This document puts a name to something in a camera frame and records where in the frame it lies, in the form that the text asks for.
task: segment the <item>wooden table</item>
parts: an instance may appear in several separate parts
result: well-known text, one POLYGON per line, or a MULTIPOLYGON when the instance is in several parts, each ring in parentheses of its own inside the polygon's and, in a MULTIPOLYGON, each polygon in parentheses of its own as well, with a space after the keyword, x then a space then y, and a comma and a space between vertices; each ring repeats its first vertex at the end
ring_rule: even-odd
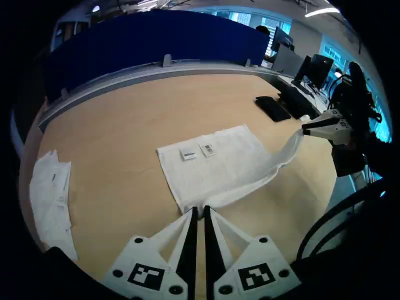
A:
MULTIPOLYGON (((277 92, 252 75, 172 77, 102 94, 51 121, 38 156, 56 149, 60 162, 72 162, 68 206, 77 265, 101 281, 133 235, 150 237, 181 215, 157 148, 247 124, 271 153, 279 151, 301 122, 274 123, 253 102, 277 92)), ((328 141, 306 136, 272 182, 218 212, 250 235, 271 236, 291 262, 324 213, 335 179, 328 141)), ((197 248, 196 295, 202 299, 203 221, 197 248)))

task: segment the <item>white cloth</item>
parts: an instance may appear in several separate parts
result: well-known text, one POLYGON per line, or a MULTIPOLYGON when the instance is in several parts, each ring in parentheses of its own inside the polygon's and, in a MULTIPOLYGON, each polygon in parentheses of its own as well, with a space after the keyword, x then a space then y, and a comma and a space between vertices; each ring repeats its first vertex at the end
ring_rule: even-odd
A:
POLYGON ((303 139, 296 131, 281 151, 270 155, 244 124, 157 149, 166 181, 182 211, 205 205, 213 208, 233 203, 270 182, 296 155, 303 139), (201 146, 212 145, 215 155, 206 157, 201 146), (196 158, 183 160, 181 149, 196 158))
POLYGON ((40 240, 78 260, 68 211, 70 170, 71 163, 59 162, 56 151, 46 153, 34 166, 29 197, 40 240))

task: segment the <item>black cable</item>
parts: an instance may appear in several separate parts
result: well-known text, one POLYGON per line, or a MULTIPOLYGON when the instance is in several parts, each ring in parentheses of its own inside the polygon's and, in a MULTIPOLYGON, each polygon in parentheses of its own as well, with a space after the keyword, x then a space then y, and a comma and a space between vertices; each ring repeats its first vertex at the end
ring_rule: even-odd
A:
POLYGON ((168 8, 166 9, 166 11, 168 11, 168 10, 174 8, 175 6, 185 4, 186 2, 189 2, 189 1, 192 1, 192 0, 186 0, 186 1, 182 1, 182 2, 180 2, 180 3, 177 3, 177 4, 175 4, 174 6, 168 7, 168 8))
POLYGON ((374 196, 380 196, 384 191, 386 185, 383 178, 375 181, 372 184, 369 184, 362 189, 356 191, 355 193, 348 196, 346 199, 332 207, 327 213, 325 213, 315 224, 311 227, 311 229, 307 232, 304 239, 301 241, 300 247, 297 251, 297 260, 301 260, 303 257, 304 250, 310 239, 313 235, 324 225, 327 221, 332 219, 337 214, 341 213, 345 209, 352 207, 353 205, 360 203, 363 200, 370 199, 374 196))
MULTIPOLYGON (((304 87, 307 85, 306 82, 304 81, 304 77, 301 79, 301 81, 304 83, 304 87)), ((316 98, 314 97, 314 104, 315 104, 315 108, 317 108, 317 101, 316 98)))
POLYGON ((353 217, 346 219, 344 222, 340 223, 338 226, 336 226, 334 229, 332 229, 327 235, 323 237, 319 241, 318 244, 316 244, 315 248, 311 251, 311 256, 315 256, 319 250, 327 243, 329 242, 332 238, 337 236, 339 233, 341 233, 344 229, 346 229, 353 221, 353 217))

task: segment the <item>black computer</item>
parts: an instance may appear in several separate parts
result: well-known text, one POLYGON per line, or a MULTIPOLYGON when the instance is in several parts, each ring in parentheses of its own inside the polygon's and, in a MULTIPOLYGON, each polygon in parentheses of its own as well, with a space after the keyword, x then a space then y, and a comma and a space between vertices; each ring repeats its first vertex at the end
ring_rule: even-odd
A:
POLYGON ((271 50, 278 52, 281 45, 289 48, 292 51, 295 50, 293 38, 277 26, 275 29, 275 35, 273 36, 271 50))
POLYGON ((292 83, 301 86, 300 82, 306 76, 310 81, 308 85, 319 90, 323 87, 333 63, 333 59, 323 55, 314 54, 312 58, 306 56, 292 83))

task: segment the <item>screw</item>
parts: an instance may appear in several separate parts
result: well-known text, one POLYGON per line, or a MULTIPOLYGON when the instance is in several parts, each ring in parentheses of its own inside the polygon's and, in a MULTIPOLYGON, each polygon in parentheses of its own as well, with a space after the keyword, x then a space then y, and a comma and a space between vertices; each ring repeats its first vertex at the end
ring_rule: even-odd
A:
POLYGON ((231 285, 223 285, 218 289, 218 292, 222 295, 229 295, 233 290, 231 285))
POLYGON ((171 286, 171 287, 169 288, 169 292, 170 292, 172 295, 179 295, 179 294, 182 294, 183 291, 184 291, 184 289, 183 289, 181 286, 179 286, 179 285, 173 285, 173 286, 171 286))

